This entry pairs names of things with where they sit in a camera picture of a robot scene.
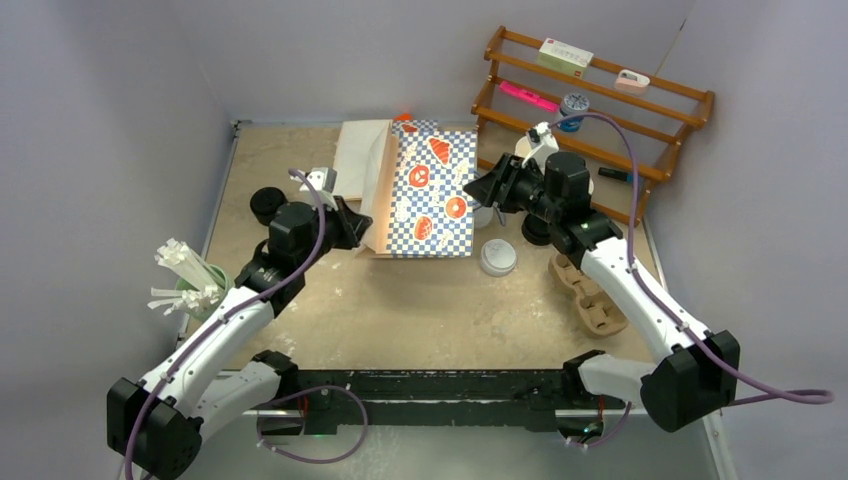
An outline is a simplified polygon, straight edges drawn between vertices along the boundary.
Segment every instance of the white wall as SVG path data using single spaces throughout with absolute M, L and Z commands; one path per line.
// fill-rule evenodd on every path
M 716 92 L 650 210 L 670 289 L 742 369 L 837 401 L 728 409 L 741 478 L 845 478 L 848 84 L 844 2 L 699 0 L 661 74 Z M 741 389 L 742 394 L 750 393 Z
M 114 478 L 106 392 L 173 348 L 153 254 L 201 246 L 229 140 L 164 0 L 0 2 L 0 477 Z
M 653 72 L 694 0 L 171 2 L 231 117 L 303 122 L 470 119 L 501 24 Z

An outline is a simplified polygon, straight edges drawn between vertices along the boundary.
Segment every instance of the green container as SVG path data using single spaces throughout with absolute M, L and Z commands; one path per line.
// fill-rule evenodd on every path
M 236 285 L 235 282 L 233 282 L 233 279 L 230 278 L 230 276 L 227 275 L 227 273 L 223 269 L 221 269 L 221 267 L 217 265 L 209 265 L 209 268 L 211 268 L 214 272 L 212 276 L 217 277 L 216 283 L 224 289 L 224 293 L 223 295 L 221 295 L 221 300 L 218 300 L 217 302 L 212 304 L 212 306 L 204 310 L 203 313 L 189 314 L 191 318 L 195 318 L 197 320 L 200 320 L 201 322 L 205 322 L 210 316 L 212 316 L 212 313 L 215 312 L 215 309 L 221 306 L 221 302 L 224 301 L 224 297 L 227 296 L 227 292 L 229 292 L 230 289 Z M 188 283 L 184 278 L 180 278 L 179 280 L 177 280 L 177 284 L 174 286 L 174 290 L 197 290 L 197 288 L 195 288 L 194 285 Z

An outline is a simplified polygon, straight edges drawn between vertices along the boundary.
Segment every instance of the pink stapler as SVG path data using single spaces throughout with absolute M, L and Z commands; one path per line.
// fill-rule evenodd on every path
M 618 77 L 615 79 L 613 88 L 622 92 L 632 93 L 633 95 L 643 95 L 648 91 L 650 84 L 650 78 L 641 73 L 625 69 L 618 72 Z

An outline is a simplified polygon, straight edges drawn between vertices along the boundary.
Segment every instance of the beige tabletop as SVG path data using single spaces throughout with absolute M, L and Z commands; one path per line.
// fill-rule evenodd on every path
M 338 134 L 338 127 L 245 128 L 207 260 L 235 278 L 268 236 L 250 211 L 251 195 L 266 186 L 294 195 L 287 170 L 332 166 Z M 511 150 L 518 138 L 487 130 L 480 150 Z M 493 221 L 475 231 L 470 258 L 369 259 L 331 251 L 309 269 L 295 301 L 228 368 L 243 367 L 265 349 L 311 369 L 559 368 L 590 349 L 648 361 L 632 326 L 600 340 L 583 333 L 573 299 L 548 273 L 554 249 L 527 243 L 521 218 L 508 217 L 505 228 Z M 637 256 L 656 275 L 641 227 L 636 235 Z M 515 271 L 505 277 L 480 269 L 480 246 L 492 238 L 507 240 L 518 254 Z M 192 321 L 189 331 L 196 328 Z

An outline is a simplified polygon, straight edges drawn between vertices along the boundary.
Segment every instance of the wooden rack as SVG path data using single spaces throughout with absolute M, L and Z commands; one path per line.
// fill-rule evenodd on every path
M 694 132 L 695 130 L 700 130 L 704 125 L 706 125 L 707 121 L 709 120 L 710 114 L 712 113 L 713 109 L 715 94 L 711 91 L 696 90 L 685 85 L 680 85 L 679 83 L 671 82 L 659 77 L 655 77 L 653 75 L 643 73 L 643 75 L 646 75 L 648 78 L 651 79 L 650 88 L 660 88 L 669 92 L 683 95 L 685 97 L 689 97 L 697 101 L 697 107 L 695 108 L 694 113 L 682 113 L 677 110 L 665 107 L 663 105 L 659 105 L 657 103 L 653 103 L 642 98 L 635 97 L 627 93 L 620 92 L 618 90 L 614 90 L 611 87 L 588 82 L 581 78 L 572 77 L 570 75 L 551 70 L 541 65 L 537 65 L 535 63 L 528 62 L 520 58 L 506 55 L 501 51 L 501 46 L 503 45 L 504 40 L 515 42 L 520 45 L 530 47 L 534 50 L 538 50 L 539 47 L 542 46 L 542 40 L 528 37 L 520 33 L 511 32 L 507 30 L 504 26 L 499 27 L 498 30 L 495 32 L 494 36 L 492 36 L 492 39 L 489 40 L 489 44 L 486 46 L 486 51 L 483 54 L 483 58 L 491 62 L 491 66 L 489 67 L 489 75 L 486 78 L 486 82 L 483 84 L 483 88 L 480 89 L 480 93 L 478 93 L 477 97 L 474 99 L 474 104 L 471 105 L 471 113 L 477 115 L 478 133 L 482 133 L 483 128 L 486 126 L 487 122 L 494 122 L 506 128 L 519 132 L 527 131 L 529 128 L 532 127 L 529 122 L 522 121 L 518 118 L 495 111 L 491 108 L 492 97 L 494 96 L 496 90 L 495 87 L 503 81 L 507 81 L 515 85 L 516 87 L 533 92 L 539 95 L 540 97 L 557 104 L 562 100 L 559 96 L 552 95 L 550 93 L 543 92 L 531 86 L 514 82 L 513 80 L 505 79 L 499 76 L 498 69 L 501 63 L 513 65 L 515 67 L 534 72 L 545 77 L 553 78 L 555 80 L 574 85 L 575 87 L 582 88 L 588 92 L 604 95 L 632 105 L 636 108 L 641 108 L 654 113 L 658 113 L 660 115 L 674 119 L 681 123 L 680 128 L 677 129 L 677 132 L 674 135 L 669 135 L 667 133 L 660 132 L 658 130 L 646 127 L 633 121 L 625 120 L 623 118 L 619 118 L 599 110 L 591 108 L 589 109 L 590 112 L 603 113 L 604 115 L 609 116 L 626 130 L 659 140 L 666 144 L 666 147 L 660 154 L 660 157 L 657 159 L 655 166 L 645 164 L 639 165 L 639 175 L 640 177 L 642 177 L 643 181 L 640 182 L 641 192 L 639 195 L 639 203 L 636 209 L 636 220 L 638 223 L 645 213 L 645 208 L 647 207 L 648 198 L 651 195 L 652 189 L 659 183 L 664 183 L 671 179 L 672 172 L 674 172 L 674 168 L 677 165 L 678 157 L 680 156 L 680 149 L 683 146 L 683 142 L 685 142 L 686 139 L 689 138 L 689 135 L 691 135 L 692 132 Z M 589 66 L 616 75 L 622 69 L 626 68 L 621 65 L 616 65 L 615 63 L 608 62 L 606 60 L 601 60 L 598 57 L 594 57 Z M 586 142 L 579 141 L 561 132 L 555 132 L 554 135 L 557 139 L 557 142 L 559 142 L 560 147 L 562 147 L 563 149 L 583 154 L 587 157 L 593 158 L 595 160 L 598 160 L 600 162 L 606 163 L 622 170 L 629 171 L 632 168 L 630 165 L 630 160 L 626 157 L 605 150 L 602 147 L 590 145 Z M 492 168 L 494 166 L 492 162 L 482 158 L 478 159 L 478 163 L 482 168 Z M 596 204 L 595 207 L 603 211 L 607 215 L 611 216 L 612 218 L 622 222 L 626 222 L 629 218 L 627 213 L 620 212 L 603 205 Z

